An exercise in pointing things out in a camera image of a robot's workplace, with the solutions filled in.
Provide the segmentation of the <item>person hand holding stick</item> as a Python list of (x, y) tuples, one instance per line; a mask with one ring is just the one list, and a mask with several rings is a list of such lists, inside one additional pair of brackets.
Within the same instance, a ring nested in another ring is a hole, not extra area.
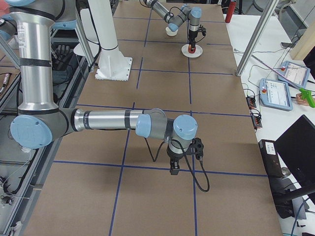
[(299, 104), (299, 105), (309, 106), (307, 99), (302, 99), (301, 93), (296, 94), (295, 100), (296, 100), (297, 104)]

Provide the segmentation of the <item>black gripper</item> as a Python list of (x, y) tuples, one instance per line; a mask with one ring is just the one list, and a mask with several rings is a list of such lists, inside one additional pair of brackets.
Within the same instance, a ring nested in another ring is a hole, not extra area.
[(197, 37), (197, 31), (189, 30), (189, 44), (191, 44), (193, 47), (195, 46), (195, 38)]
[(170, 147), (167, 148), (167, 155), (170, 158), (170, 174), (177, 175), (180, 171), (179, 161), (184, 157), (185, 152), (175, 153)]

